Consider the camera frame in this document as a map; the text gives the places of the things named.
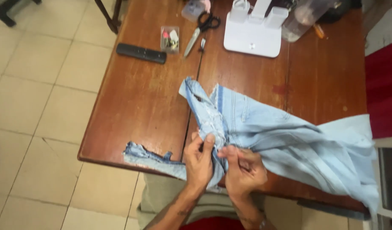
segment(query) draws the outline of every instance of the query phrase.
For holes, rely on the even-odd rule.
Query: scissors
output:
[[[207,17],[207,19],[204,22],[202,22],[201,19],[202,19],[203,15],[206,15],[206,14],[208,14],[209,16]],[[219,17],[213,16],[212,13],[207,13],[206,11],[204,11],[198,17],[197,22],[198,22],[198,27],[195,29],[195,31],[192,35],[192,38],[190,39],[190,41],[186,47],[186,50],[184,51],[183,57],[187,57],[187,55],[189,54],[190,50],[192,49],[193,45],[195,44],[195,42],[201,32],[205,32],[208,29],[216,29],[217,27],[219,27],[221,20]]]

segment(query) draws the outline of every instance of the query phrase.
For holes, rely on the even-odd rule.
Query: cut denim scrap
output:
[[[372,160],[376,159],[369,115],[357,115],[313,125],[278,108],[216,85],[210,97],[197,81],[187,77],[179,93],[193,111],[202,139],[216,136],[212,151],[213,178],[217,187],[228,170],[217,150],[232,144],[262,156],[265,167],[335,195],[349,195],[376,213],[379,195]],[[186,180],[181,162],[170,161],[129,142],[124,160]]]

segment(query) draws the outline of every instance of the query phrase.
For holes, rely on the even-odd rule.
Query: white charging stand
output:
[[[232,11],[227,14],[224,48],[252,55],[278,56],[281,48],[281,25],[288,16],[288,10],[273,7],[268,17],[264,18],[269,2],[257,0],[250,15],[248,2],[246,12],[244,9],[234,10],[233,5]]]

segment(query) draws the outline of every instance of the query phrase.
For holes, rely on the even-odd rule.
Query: clear bottle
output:
[[[288,42],[298,40],[336,0],[300,0],[282,25],[282,38]]]

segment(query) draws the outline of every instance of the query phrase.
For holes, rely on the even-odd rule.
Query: red shirt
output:
[[[182,226],[180,230],[244,230],[239,220],[225,217],[210,217],[200,219],[188,225]]]

